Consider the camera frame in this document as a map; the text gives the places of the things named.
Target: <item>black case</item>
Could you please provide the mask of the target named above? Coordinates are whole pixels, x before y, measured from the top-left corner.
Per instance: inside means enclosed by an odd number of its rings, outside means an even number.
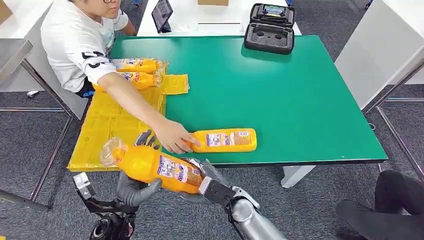
[[[244,46],[247,49],[289,55],[295,46],[295,9],[278,6],[284,8],[284,15],[272,19],[262,14],[264,5],[269,4],[256,3],[250,11]]]

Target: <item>short sleeve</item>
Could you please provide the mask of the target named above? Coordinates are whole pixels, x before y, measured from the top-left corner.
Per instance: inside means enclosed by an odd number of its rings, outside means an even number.
[[[123,12],[121,9],[119,10],[118,17],[113,20],[113,28],[115,31],[122,30],[128,24],[129,18],[128,15]]]
[[[97,81],[106,74],[115,73],[116,68],[106,57],[105,51],[96,37],[88,33],[73,35],[64,40],[65,54],[87,75],[88,80]]]

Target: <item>green table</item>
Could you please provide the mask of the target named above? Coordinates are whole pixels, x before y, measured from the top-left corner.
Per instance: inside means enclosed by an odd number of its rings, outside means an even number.
[[[190,154],[216,166],[388,158],[317,36],[296,36],[290,55],[249,50],[233,36],[124,37],[110,57],[157,58],[170,62],[169,74],[188,74],[189,93],[167,96],[166,117],[189,132],[256,130],[254,152]]]

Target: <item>plastic bottle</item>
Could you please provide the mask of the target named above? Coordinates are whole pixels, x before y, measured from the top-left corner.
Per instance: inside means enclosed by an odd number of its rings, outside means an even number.
[[[100,161],[105,166],[116,165],[128,177],[144,183],[160,178],[162,187],[173,192],[197,194],[203,181],[196,166],[150,146],[126,146],[118,137],[105,143]]]
[[[130,82],[137,90],[161,86],[162,77],[157,71],[153,74],[147,74],[145,72],[118,72],[118,74]],[[100,85],[93,84],[93,87],[98,92],[106,92]]]
[[[251,152],[257,146],[253,128],[202,130],[192,135],[201,143],[201,146],[190,143],[196,153]]]
[[[110,62],[115,65],[117,72],[143,72],[152,74],[154,71],[164,73],[167,65],[164,61],[150,58],[124,58],[111,59]]]

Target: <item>black print on shirt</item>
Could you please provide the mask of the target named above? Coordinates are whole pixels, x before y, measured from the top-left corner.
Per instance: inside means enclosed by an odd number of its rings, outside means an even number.
[[[87,60],[89,58],[98,58],[98,57],[104,57],[105,55],[99,51],[93,51],[93,52],[82,52],[82,58]],[[105,64],[104,62],[98,62],[96,64],[89,63],[88,65],[90,68],[95,69],[100,66],[100,64]]]

